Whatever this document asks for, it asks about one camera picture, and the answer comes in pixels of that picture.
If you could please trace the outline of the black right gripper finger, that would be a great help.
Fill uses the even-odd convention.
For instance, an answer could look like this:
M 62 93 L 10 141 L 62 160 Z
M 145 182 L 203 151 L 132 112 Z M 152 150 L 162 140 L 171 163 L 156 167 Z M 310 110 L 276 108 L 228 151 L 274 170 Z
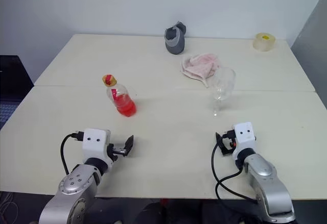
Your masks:
M 227 134 L 223 134 L 222 136 L 218 133 L 215 133 L 216 135 L 216 145 L 219 147 L 221 153 L 223 156 L 227 156 L 231 154 L 231 149 L 228 149 L 224 143 L 223 139 L 229 139 Z

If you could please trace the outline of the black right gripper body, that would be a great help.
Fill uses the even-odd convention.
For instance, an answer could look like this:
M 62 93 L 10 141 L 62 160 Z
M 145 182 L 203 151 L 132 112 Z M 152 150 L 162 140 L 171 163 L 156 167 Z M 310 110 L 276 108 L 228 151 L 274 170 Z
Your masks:
M 231 142 L 229 143 L 231 148 L 236 148 L 236 134 L 234 130 L 229 130 L 227 131 L 225 134 L 223 134 L 222 138 L 226 139 L 230 139 Z

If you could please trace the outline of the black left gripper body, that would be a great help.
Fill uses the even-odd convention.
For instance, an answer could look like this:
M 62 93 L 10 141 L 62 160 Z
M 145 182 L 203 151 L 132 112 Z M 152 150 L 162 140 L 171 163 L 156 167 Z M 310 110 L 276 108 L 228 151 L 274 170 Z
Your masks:
M 118 155 L 122 155 L 123 157 L 127 156 L 128 150 L 126 147 L 114 148 L 114 144 L 110 143 L 107 147 L 107 155 L 113 162 L 115 162 L 118 159 Z

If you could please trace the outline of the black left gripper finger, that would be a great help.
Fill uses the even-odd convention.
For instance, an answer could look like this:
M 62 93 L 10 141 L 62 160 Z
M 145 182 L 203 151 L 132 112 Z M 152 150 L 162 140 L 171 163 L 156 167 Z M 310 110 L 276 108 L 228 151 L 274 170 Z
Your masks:
M 130 153 L 132 147 L 133 147 L 133 142 L 134 142 L 134 136 L 131 135 L 125 142 L 125 147 L 124 147 L 124 157 L 128 156 Z

